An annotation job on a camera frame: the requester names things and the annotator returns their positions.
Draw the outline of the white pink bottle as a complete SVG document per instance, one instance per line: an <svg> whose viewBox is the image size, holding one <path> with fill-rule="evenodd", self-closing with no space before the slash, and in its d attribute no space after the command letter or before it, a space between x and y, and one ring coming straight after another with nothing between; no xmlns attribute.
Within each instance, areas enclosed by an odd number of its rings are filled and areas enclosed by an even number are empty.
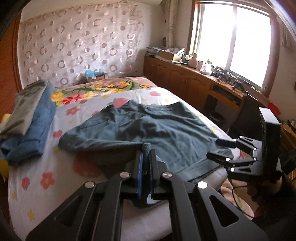
<svg viewBox="0 0 296 241"><path fill-rule="evenodd" d="M197 60L197 53L193 53L190 55L191 58L189 59L188 65L191 68L197 68L198 60Z"/></svg>

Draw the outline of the wooden cabinet counter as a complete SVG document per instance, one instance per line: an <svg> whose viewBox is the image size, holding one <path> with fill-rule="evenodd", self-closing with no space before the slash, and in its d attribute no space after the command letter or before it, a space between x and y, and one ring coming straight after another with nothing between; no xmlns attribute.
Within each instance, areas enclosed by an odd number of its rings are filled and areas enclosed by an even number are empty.
<svg viewBox="0 0 296 241"><path fill-rule="evenodd" d="M145 56L144 76L165 88L226 131L238 113L243 93L213 76L181 64Z"/></svg>

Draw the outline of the circle patterned sheer curtain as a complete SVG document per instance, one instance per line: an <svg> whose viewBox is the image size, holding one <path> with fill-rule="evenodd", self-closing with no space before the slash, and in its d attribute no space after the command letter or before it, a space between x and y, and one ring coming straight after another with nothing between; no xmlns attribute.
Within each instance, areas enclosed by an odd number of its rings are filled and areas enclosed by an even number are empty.
<svg viewBox="0 0 296 241"><path fill-rule="evenodd" d="M40 14L20 23L19 71L23 86L38 80L76 85L86 71L110 77L138 71L144 31L136 4L89 4Z"/></svg>

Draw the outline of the small white jar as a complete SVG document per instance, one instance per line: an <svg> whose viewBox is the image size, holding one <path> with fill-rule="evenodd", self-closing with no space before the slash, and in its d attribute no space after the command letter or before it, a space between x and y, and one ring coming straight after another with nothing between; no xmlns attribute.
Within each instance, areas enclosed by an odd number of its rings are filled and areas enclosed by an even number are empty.
<svg viewBox="0 0 296 241"><path fill-rule="evenodd" d="M202 66L203 66L203 61L198 61L198 62L197 62L196 69L197 69L197 70L201 70L201 69L202 69Z"/></svg>

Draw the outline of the window with wooden frame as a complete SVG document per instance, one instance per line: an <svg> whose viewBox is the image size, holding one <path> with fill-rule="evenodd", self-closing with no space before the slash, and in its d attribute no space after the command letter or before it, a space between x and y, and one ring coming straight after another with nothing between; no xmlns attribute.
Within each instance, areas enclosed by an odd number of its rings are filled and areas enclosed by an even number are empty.
<svg viewBox="0 0 296 241"><path fill-rule="evenodd" d="M192 1L191 7L186 53L269 97L280 55L275 10L265 1Z"/></svg>

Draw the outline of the floral white bed sheet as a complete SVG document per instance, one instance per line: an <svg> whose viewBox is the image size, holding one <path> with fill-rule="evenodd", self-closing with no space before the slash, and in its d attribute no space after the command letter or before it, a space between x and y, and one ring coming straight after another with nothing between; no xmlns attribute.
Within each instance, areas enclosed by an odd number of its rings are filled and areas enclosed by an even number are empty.
<svg viewBox="0 0 296 241"><path fill-rule="evenodd" d="M35 156L20 166L11 166L9 173L9 210L16 235L27 235L50 213L87 181L102 183L107 178L93 162L59 148L64 133L81 125L109 105L119 108L132 100L141 105L170 105L181 102L196 115L217 138L227 134L198 110L170 91L161 87L128 90L121 85L107 90L100 83L94 91L79 94L69 104L62 104L62 92L53 92L51 101L56 112L41 156Z"/></svg>

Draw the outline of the folded blue jeans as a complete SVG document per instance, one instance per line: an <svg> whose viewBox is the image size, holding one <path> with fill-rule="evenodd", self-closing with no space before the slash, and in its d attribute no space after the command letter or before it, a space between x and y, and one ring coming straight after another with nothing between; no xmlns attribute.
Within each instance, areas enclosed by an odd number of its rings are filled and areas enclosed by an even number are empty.
<svg viewBox="0 0 296 241"><path fill-rule="evenodd" d="M11 137L1 141L1 158L9 166L20 166L25 161L44 153L48 132L55 116L56 108L51 101L53 85L47 87L35 109L32 122L22 137Z"/></svg>

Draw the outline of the folded olive green garment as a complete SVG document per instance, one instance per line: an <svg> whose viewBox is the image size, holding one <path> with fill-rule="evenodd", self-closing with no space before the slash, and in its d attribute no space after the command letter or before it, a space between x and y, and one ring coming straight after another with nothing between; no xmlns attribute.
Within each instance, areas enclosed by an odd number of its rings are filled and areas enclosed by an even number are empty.
<svg viewBox="0 0 296 241"><path fill-rule="evenodd" d="M16 94L13 113L4 123L1 123L1 141L25 135L46 87L47 82L39 80L27 85L22 92Z"/></svg>

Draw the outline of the brown cardboard box on counter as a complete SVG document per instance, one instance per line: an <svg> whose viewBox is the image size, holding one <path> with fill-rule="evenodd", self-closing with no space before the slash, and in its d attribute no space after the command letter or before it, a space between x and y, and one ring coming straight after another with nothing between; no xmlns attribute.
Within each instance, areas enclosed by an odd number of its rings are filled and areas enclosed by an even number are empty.
<svg viewBox="0 0 296 241"><path fill-rule="evenodd" d="M164 58L168 61L180 61L181 57L182 57L183 51L179 51L177 54L175 53L171 53L171 52L167 52L164 50L161 50L159 52L159 56L161 58Z"/></svg>

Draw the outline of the cardboard box with blue item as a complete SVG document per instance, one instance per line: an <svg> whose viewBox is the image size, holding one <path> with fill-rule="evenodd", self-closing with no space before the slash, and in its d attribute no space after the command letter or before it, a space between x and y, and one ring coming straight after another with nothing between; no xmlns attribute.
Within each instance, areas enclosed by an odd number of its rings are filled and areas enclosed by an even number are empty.
<svg viewBox="0 0 296 241"><path fill-rule="evenodd" d="M108 77L108 73L105 73L103 71L93 71L90 69L87 69L85 71L85 78L88 83L103 80L103 79L106 79L107 77Z"/></svg>

